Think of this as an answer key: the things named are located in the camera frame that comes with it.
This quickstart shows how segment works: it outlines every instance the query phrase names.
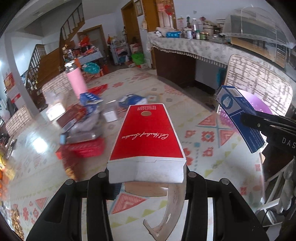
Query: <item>picture frame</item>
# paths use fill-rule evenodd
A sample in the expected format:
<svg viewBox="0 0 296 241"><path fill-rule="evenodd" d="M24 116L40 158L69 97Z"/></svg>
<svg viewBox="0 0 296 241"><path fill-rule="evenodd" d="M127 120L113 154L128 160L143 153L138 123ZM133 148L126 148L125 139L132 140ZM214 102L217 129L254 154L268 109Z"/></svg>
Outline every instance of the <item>picture frame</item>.
<svg viewBox="0 0 296 241"><path fill-rule="evenodd" d="M135 2L135 10L136 10L137 17L144 14L141 0L137 0Z"/></svg>

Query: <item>cable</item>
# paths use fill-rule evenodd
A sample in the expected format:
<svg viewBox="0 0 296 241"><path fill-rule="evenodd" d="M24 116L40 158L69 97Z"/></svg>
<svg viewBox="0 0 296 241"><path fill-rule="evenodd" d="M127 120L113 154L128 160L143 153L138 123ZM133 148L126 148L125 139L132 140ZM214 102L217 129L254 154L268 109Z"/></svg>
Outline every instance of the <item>cable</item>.
<svg viewBox="0 0 296 241"><path fill-rule="evenodd" d="M266 212L265 212L265 214L264 214L264 216L263 216L263 219L262 219L262 221L261 221L261 226L262 226L262 224L263 224L263 221L264 221L264 219L265 219L266 214L267 214L268 211L269 211L269 210L266 210Z"/></svg>

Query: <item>striped tablecloth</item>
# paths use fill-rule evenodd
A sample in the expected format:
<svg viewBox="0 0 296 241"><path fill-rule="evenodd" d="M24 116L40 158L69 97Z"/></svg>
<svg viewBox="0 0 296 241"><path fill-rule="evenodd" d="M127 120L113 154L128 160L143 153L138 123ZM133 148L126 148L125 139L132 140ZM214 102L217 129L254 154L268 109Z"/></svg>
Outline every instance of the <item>striped tablecloth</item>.
<svg viewBox="0 0 296 241"><path fill-rule="evenodd" d="M92 53L90 55L87 55L85 57L79 58L79 62L81 65L86 64L88 62L92 62L94 60L97 60L99 58L103 58L103 55L101 54L100 51L97 51L95 53Z"/></svg>

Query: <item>blue box on counter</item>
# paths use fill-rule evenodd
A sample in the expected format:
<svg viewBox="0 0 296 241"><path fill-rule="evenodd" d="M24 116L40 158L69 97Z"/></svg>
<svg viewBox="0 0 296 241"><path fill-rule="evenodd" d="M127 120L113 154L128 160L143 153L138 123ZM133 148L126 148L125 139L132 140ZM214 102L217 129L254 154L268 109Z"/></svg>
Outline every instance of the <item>blue box on counter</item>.
<svg viewBox="0 0 296 241"><path fill-rule="evenodd" d="M176 31L176 32L167 32L166 37L167 38L180 38L180 31Z"/></svg>
<svg viewBox="0 0 296 241"><path fill-rule="evenodd" d="M242 113L256 115L251 104L233 86L222 85L216 92L216 100L232 120L251 153L256 152L264 145L260 132L241 123Z"/></svg>

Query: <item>pink bottle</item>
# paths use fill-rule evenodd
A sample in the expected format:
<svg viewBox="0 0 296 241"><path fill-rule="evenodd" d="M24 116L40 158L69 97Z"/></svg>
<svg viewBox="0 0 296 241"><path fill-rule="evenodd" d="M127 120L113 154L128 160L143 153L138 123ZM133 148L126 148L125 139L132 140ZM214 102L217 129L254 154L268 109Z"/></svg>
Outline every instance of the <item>pink bottle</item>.
<svg viewBox="0 0 296 241"><path fill-rule="evenodd" d="M80 94L87 92L87 86L84 82L83 75L80 69L75 65L74 61L70 61L65 64L67 77L72 85L74 93L77 98L80 98Z"/></svg>

